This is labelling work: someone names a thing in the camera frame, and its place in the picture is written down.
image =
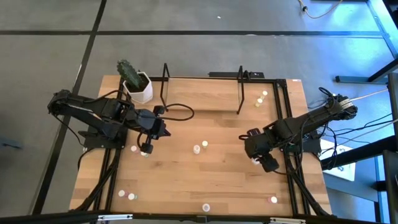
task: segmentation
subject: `white pot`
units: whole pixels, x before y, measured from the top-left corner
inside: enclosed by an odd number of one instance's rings
[[[123,82],[123,86],[126,89],[127,93],[131,96],[131,99],[138,103],[147,103],[150,101],[154,93],[152,91],[152,82],[150,81],[149,77],[145,72],[137,72],[137,74],[143,74],[148,79],[148,85],[145,87],[145,90],[142,92],[131,93],[126,86],[126,81]]]

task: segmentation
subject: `potted plant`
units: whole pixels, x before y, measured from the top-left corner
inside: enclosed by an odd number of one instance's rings
[[[123,86],[132,100],[144,104],[152,99],[152,82],[145,72],[136,72],[125,59],[118,61],[118,72],[124,78]]]

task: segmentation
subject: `wooden table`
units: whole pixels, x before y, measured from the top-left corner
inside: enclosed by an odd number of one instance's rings
[[[106,75],[99,95],[118,88],[120,76]],[[152,110],[161,105],[160,82],[153,82],[154,99],[137,108]],[[293,116],[307,112],[307,104],[300,80],[287,80]],[[268,91],[263,104],[254,103],[263,90]],[[265,173],[255,166],[244,151],[244,142],[238,139],[248,129],[262,128],[277,120],[275,98],[271,84],[245,83],[245,101],[239,115],[232,111],[196,111],[189,121],[166,121],[171,137],[153,141],[154,151],[145,158],[130,150],[136,145],[138,133],[130,131],[122,151],[113,196],[112,212],[204,214],[201,207],[209,203],[211,215],[264,215],[291,216],[287,178],[284,175]],[[189,111],[170,110],[163,116],[184,118]],[[193,146],[203,140],[209,142],[199,155]],[[285,171],[282,153],[274,149],[272,155]],[[96,149],[81,161],[70,208],[76,208],[97,184],[104,150]],[[319,161],[304,154],[305,183],[327,212],[331,212]],[[125,190],[138,196],[136,200],[119,197]],[[104,207],[106,187],[100,208]],[[300,191],[296,186],[299,211],[303,213]],[[277,204],[267,199],[278,198]]]

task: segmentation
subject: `cactus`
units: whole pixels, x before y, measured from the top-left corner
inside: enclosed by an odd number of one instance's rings
[[[118,72],[131,88],[135,90],[145,88],[145,83],[127,60],[122,59],[118,61]]]

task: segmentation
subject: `floor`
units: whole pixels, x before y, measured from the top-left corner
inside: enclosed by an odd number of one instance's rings
[[[304,1],[312,14],[335,2]],[[126,58],[150,76],[167,62],[171,76],[206,76],[208,72],[261,71],[267,78],[298,78],[308,104],[322,99],[322,86],[355,98],[384,85],[350,85],[336,75],[367,77],[393,60],[374,16],[363,2],[344,2],[331,14],[313,20],[296,1],[279,0],[113,0],[104,9],[98,30],[267,30],[291,35],[97,35],[85,54],[89,35],[3,35],[2,30],[92,30],[101,0],[0,0],[0,136],[23,143],[23,149],[0,149],[0,217],[25,215],[32,207],[59,123],[48,115],[52,93],[72,89],[83,74],[80,95],[96,97],[103,75],[116,74]],[[398,47],[397,30],[381,0],[371,0],[378,19]],[[300,33],[299,31],[322,31]],[[355,31],[335,35],[337,31]],[[82,61],[90,56],[81,67]],[[359,112],[333,129],[360,127],[391,112],[388,92],[355,101]],[[74,130],[86,126],[72,120]],[[392,126],[359,138],[377,141],[393,134]],[[347,134],[355,137],[361,131]],[[350,147],[365,143],[349,142]],[[76,177],[81,147],[67,133],[47,196],[44,213],[64,212]],[[357,164],[358,178],[376,180],[374,160]],[[343,218],[374,220],[373,203],[330,189],[333,213]],[[347,210],[353,205],[354,210]]]

